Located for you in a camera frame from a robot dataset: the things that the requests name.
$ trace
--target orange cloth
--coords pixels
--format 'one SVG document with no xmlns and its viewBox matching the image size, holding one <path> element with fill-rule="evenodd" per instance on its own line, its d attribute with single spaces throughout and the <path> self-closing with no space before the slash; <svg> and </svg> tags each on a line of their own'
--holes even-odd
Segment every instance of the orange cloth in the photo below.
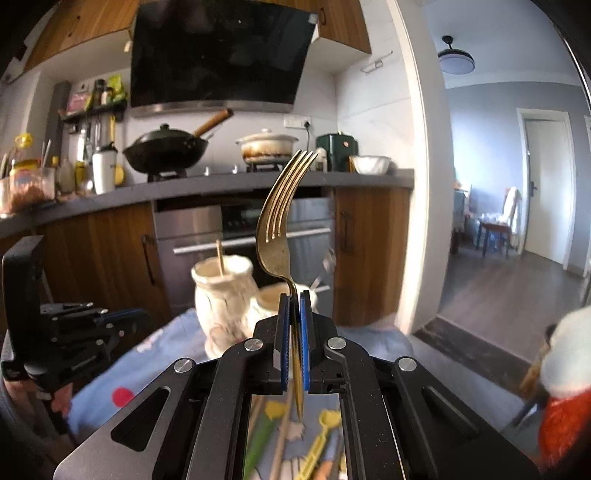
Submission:
<svg viewBox="0 0 591 480">
<path fill-rule="evenodd" d="M 544 410 L 538 445 L 545 467 L 558 464 L 591 421 L 591 390 L 572 398 L 551 398 Z"/>
</svg>

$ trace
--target person's hand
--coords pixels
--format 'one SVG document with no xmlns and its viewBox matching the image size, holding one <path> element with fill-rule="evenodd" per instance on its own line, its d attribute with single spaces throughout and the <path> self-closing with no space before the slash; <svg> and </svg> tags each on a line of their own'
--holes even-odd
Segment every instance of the person's hand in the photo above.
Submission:
<svg viewBox="0 0 591 480">
<path fill-rule="evenodd" d="M 33 405 L 29 400 L 29 393 L 37 392 L 38 388 L 32 380 L 22 380 L 16 382 L 9 382 L 4 380 L 4 385 L 12 402 L 15 406 L 24 412 L 34 415 Z M 61 387 L 53 394 L 51 401 L 51 410 L 54 412 L 61 412 L 61 415 L 66 418 L 70 413 L 72 407 L 72 384 L 67 384 Z"/>
</svg>

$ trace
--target blue gripper pad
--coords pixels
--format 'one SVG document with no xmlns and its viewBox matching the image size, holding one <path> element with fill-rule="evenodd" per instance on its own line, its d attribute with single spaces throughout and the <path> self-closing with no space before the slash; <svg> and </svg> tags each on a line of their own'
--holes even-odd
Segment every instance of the blue gripper pad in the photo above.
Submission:
<svg viewBox="0 0 591 480">
<path fill-rule="evenodd" d="M 300 295 L 301 319 L 301 371 L 304 376 L 304 391 L 310 389 L 310 347 L 308 343 L 308 312 L 311 312 L 310 295 Z"/>
<path fill-rule="evenodd" d="M 287 391 L 287 381 L 290 376 L 290 302 L 285 301 L 283 311 L 279 315 L 283 317 L 283 332 L 281 335 L 281 388 Z"/>
</svg>

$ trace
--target burner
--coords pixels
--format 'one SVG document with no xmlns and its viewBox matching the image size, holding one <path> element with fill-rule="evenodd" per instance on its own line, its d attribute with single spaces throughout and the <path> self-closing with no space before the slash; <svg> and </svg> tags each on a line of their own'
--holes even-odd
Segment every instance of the burner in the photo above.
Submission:
<svg viewBox="0 0 591 480">
<path fill-rule="evenodd" d="M 265 163 L 265 164 L 259 164 L 257 165 L 256 163 L 249 163 L 246 166 L 246 171 L 250 172 L 257 172 L 257 171 L 281 171 L 283 170 L 283 163 Z"/>
<path fill-rule="evenodd" d="M 176 170 L 175 172 L 170 173 L 148 173 L 148 183 L 152 183 L 153 181 L 163 181 L 163 180 L 174 180 L 174 179 L 186 179 L 187 178 L 187 170 Z"/>
</svg>

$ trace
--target wall shelf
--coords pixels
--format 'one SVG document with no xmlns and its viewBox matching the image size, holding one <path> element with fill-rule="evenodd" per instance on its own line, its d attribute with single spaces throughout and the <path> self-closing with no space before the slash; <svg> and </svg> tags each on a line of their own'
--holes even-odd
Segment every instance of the wall shelf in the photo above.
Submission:
<svg viewBox="0 0 591 480">
<path fill-rule="evenodd" d="M 83 110 L 80 112 L 70 113 L 69 115 L 62 115 L 64 113 L 63 111 L 58 113 L 60 114 L 61 121 L 67 125 L 73 125 L 80 122 L 80 120 L 86 120 L 95 116 L 103 115 L 105 113 L 113 113 L 115 116 L 115 121 L 121 122 L 126 109 L 127 100 L 123 99 L 119 102 L 113 102 L 107 105 L 99 105 L 98 107 L 91 108 L 88 111 Z"/>
</svg>

